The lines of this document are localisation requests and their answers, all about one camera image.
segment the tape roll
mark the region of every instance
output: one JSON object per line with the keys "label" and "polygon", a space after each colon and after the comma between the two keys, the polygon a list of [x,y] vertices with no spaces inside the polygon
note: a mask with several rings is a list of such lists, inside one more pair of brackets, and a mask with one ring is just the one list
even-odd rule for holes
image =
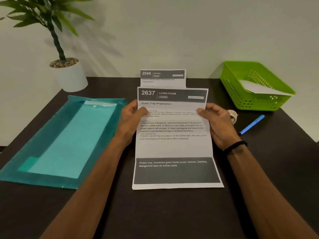
{"label": "tape roll", "polygon": [[233,110],[228,110],[228,112],[229,112],[230,117],[232,119],[232,123],[235,124],[235,122],[237,121],[238,114]]}

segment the green mesh basket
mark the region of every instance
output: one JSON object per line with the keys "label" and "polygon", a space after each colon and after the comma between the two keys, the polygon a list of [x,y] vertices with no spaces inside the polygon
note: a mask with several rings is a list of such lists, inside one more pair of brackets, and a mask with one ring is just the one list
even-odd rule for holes
{"label": "green mesh basket", "polygon": [[255,94],[246,90],[239,80],[248,80],[281,92],[296,94],[285,82],[258,62],[225,61],[220,80],[240,110],[276,111],[290,96]]}

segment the teal plastic folder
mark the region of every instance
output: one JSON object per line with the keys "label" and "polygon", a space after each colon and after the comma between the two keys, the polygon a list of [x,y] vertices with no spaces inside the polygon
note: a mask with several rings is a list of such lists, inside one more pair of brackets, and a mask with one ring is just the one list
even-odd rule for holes
{"label": "teal plastic folder", "polygon": [[68,96],[0,170],[0,180],[77,189],[109,144],[126,104],[126,99]]}

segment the white wall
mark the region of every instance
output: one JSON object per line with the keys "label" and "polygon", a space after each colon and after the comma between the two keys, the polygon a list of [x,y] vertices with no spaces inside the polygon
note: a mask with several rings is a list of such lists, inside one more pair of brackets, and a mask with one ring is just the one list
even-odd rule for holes
{"label": "white wall", "polygon": [[[72,16],[79,38],[58,33],[87,76],[138,77],[141,68],[185,68],[208,78],[224,60],[259,61],[297,91],[283,109],[319,140],[319,0],[95,0]],[[0,16],[9,8],[0,7]],[[0,146],[59,91],[57,59],[39,24],[0,22]]]}

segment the black bracelet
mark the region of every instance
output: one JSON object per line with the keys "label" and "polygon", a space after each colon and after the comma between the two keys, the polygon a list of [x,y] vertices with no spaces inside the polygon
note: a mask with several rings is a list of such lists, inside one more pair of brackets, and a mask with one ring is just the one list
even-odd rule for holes
{"label": "black bracelet", "polygon": [[224,150],[224,154],[227,156],[234,148],[237,148],[238,146],[245,144],[247,146],[247,142],[246,141],[239,141],[239,142],[235,142],[233,145],[229,146],[228,148],[226,148]]}

